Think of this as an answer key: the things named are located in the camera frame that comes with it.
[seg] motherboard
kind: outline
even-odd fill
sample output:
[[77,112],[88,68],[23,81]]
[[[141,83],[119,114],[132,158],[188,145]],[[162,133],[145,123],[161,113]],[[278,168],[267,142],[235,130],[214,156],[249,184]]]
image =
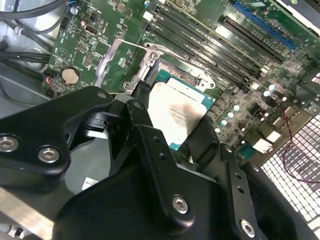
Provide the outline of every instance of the motherboard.
[[215,100],[207,115],[219,140],[245,160],[281,140],[283,113],[303,111],[297,84],[319,65],[320,40],[276,1],[73,2],[46,70],[60,95],[130,94],[166,71]]

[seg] ventilation grille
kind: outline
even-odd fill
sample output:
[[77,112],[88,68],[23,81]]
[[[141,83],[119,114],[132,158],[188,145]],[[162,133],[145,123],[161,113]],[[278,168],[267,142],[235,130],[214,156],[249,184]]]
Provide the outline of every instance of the ventilation grille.
[[[284,171],[282,159],[287,144],[261,168],[320,239],[320,184],[299,182]],[[320,114],[293,136],[285,159],[297,179],[320,182]]]

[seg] perforated metal panel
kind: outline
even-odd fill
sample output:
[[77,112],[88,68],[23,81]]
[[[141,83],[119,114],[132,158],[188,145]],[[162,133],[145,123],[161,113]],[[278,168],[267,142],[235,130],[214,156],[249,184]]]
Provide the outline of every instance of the perforated metal panel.
[[[300,182],[284,171],[283,153],[287,144],[262,169],[320,238],[320,184]],[[293,136],[285,162],[297,179],[320,182],[320,114]]]

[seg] black plastic bracket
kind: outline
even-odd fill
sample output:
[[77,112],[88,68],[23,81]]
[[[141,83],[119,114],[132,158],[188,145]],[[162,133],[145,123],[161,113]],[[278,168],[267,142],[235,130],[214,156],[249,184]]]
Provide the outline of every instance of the black plastic bracket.
[[[112,101],[107,92],[91,86],[1,119],[0,137],[10,136],[18,146],[0,151],[0,185],[33,191],[59,186],[80,123],[92,113],[108,111]],[[58,159],[41,161],[43,148],[55,149]]]

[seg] pcie slot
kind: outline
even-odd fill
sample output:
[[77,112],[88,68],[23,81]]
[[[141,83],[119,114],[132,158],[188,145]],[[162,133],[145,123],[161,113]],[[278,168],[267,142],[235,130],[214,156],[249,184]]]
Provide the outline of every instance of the pcie slot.
[[262,21],[260,18],[255,16],[249,9],[243,6],[240,2],[234,2],[232,4],[239,12],[243,13],[248,19],[252,20],[255,24],[258,24],[263,30],[277,39],[279,42],[283,43],[290,50],[296,49],[296,45],[294,45],[291,41],[280,35],[278,32],[273,30],[268,24]]
[[234,34],[238,35],[243,40],[246,40],[248,43],[254,44],[256,48],[263,54],[272,58],[276,63],[282,64],[286,59],[273,50],[271,47],[266,45],[264,42],[260,41],[254,35],[252,35],[248,30],[243,28],[241,25],[230,19],[226,16],[222,20],[222,25],[229,29]]

